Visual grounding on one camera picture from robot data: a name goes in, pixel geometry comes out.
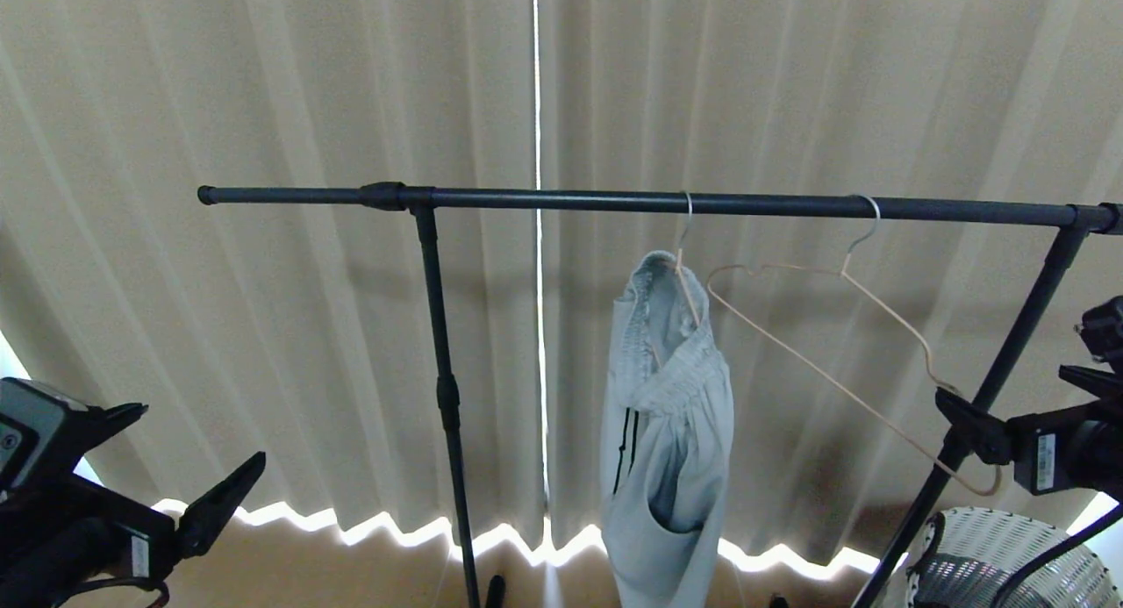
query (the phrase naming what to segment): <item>white label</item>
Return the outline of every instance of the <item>white label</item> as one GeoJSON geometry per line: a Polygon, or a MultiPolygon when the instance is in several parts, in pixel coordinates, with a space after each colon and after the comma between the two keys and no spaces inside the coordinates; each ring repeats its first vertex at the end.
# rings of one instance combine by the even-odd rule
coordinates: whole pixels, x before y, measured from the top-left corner
{"type": "Polygon", "coordinates": [[[148,577],[148,541],[133,536],[133,577],[148,577]]]}
{"type": "Polygon", "coordinates": [[[1038,491],[1051,490],[1057,466],[1057,436],[1054,433],[1038,437],[1038,491]]]}

